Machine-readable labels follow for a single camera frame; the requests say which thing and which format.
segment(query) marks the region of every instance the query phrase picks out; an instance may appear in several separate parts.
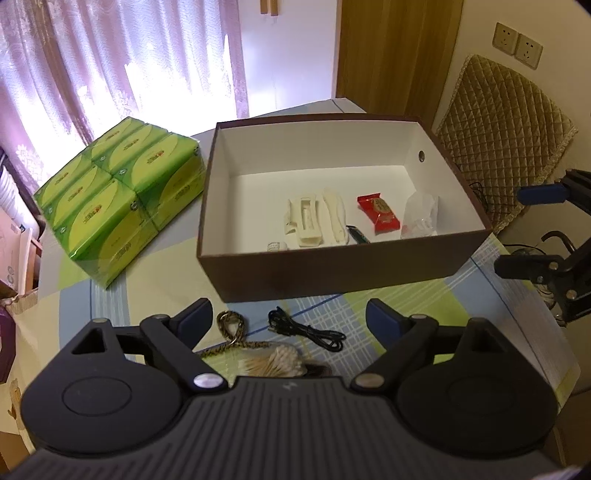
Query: sheer curtain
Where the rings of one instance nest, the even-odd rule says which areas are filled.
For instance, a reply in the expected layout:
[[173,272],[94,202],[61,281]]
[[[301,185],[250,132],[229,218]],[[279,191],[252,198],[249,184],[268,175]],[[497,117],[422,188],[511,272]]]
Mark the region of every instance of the sheer curtain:
[[127,115],[248,116],[237,0],[3,0],[0,145],[35,190]]

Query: white cabinet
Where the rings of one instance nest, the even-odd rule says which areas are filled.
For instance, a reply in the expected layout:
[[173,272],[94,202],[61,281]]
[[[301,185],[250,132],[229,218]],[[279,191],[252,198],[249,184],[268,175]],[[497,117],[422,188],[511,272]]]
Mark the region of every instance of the white cabinet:
[[337,0],[238,0],[251,116],[332,96]]

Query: red wrapper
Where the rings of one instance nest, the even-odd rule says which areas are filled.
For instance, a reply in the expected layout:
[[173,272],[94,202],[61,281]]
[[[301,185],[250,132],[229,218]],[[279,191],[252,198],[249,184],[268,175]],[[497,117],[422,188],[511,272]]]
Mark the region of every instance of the red wrapper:
[[361,209],[374,223],[375,233],[391,232],[400,228],[400,221],[379,193],[357,197]]

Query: wall socket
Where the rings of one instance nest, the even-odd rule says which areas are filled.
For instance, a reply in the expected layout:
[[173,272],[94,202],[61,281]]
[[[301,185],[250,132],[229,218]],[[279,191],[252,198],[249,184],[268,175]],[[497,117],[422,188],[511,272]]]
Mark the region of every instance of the wall socket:
[[534,70],[538,67],[540,57],[542,56],[542,45],[525,35],[519,35],[517,48],[515,49],[515,58],[529,65]]
[[502,50],[509,55],[513,55],[517,48],[518,37],[519,33],[517,30],[513,30],[502,23],[497,23],[495,35],[492,37],[492,44],[499,50]]

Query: chair backrest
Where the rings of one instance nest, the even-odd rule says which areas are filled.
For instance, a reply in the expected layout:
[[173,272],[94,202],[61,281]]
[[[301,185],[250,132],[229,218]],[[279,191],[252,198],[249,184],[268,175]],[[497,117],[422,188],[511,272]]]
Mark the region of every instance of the chair backrest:
[[533,82],[471,55],[436,135],[470,186],[484,196],[498,233],[523,208],[517,188],[544,183],[576,132]]

